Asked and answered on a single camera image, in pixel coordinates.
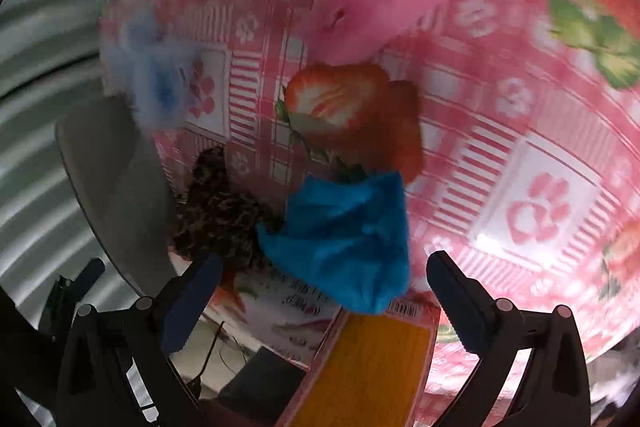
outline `white square with paw print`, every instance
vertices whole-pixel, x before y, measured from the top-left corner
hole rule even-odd
[[[515,263],[547,267],[578,229],[599,184],[583,163],[530,133],[511,156],[472,237],[491,238],[500,256]]]

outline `pink paw print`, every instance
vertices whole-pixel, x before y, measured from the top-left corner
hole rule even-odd
[[[216,83],[211,76],[202,76],[202,62],[196,62],[193,67],[193,84],[191,93],[198,102],[190,107],[189,112],[196,118],[204,114],[211,114],[216,109],[213,93]]]
[[[516,245],[529,241],[545,243],[555,238],[562,223],[571,214],[571,205],[564,201],[569,182],[554,178],[548,172],[538,174],[529,185],[527,201],[513,201],[507,209],[507,224]]]

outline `yellow rectangular object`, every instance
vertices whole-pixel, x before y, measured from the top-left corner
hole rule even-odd
[[[307,377],[316,379],[289,426],[404,427],[408,420],[413,425],[432,334],[386,315],[351,314],[320,373]]]

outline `blue cloth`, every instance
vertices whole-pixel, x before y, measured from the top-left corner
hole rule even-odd
[[[409,284],[408,227],[398,172],[355,185],[308,177],[289,197],[276,235],[257,225],[264,253],[345,308],[379,314]]]

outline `gray object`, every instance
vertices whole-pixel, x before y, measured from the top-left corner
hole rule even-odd
[[[176,275],[167,252],[175,200],[155,147],[117,96],[70,110],[56,125],[56,140],[110,261],[141,295],[155,297]]]

